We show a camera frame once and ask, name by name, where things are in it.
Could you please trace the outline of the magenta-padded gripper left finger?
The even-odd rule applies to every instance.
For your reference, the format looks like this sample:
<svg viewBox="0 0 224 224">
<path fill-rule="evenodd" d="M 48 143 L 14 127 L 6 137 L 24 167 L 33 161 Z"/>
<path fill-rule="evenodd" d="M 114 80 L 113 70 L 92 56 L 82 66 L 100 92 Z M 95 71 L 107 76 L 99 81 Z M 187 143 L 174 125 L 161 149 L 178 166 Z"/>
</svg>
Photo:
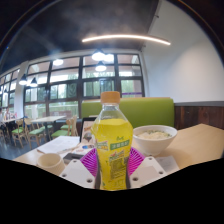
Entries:
<svg viewBox="0 0 224 224">
<path fill-rule="evenodd" d="M 97 186 L 98 161 L 96 149 L 92 149 L 81 159 L 73 159 L 60 176 L 84 188 Z"/>
</svg>

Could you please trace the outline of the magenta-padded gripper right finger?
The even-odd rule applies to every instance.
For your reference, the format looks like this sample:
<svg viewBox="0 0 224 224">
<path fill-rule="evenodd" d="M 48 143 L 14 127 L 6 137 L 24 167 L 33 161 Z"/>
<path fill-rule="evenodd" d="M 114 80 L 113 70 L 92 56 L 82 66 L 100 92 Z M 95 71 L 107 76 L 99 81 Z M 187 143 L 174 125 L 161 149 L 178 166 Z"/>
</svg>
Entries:
<svg viewBox="0 0 224 224">
<path fill-rule="evenodd" d="M 145 157 L 137 149 L 131 149 L 128 160 L 128 179 L 131 189 L 143 187 L 166 175 L 166 171 L 154 157 Z"/>
</svg>

